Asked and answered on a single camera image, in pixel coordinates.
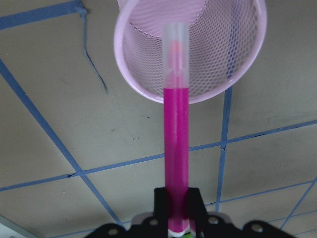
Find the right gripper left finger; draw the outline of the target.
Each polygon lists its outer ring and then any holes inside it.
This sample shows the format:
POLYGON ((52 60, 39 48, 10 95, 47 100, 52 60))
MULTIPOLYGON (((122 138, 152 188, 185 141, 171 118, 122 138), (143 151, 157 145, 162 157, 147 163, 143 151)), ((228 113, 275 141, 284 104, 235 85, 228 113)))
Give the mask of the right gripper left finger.
POLYGON ((154 217, 159 222, 167 223, 168 220, 168 194, 165 187, 154 189, 154 217))

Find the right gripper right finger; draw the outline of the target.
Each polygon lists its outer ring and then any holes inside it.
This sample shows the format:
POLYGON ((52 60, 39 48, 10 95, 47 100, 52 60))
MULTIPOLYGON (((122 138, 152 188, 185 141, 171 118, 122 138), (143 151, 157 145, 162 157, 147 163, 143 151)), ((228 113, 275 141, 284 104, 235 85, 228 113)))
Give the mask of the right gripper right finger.
POLYGON ((208 214, 198 188, 188 188, 186 208, 190 221, 195 223, 206 222, 208 214))

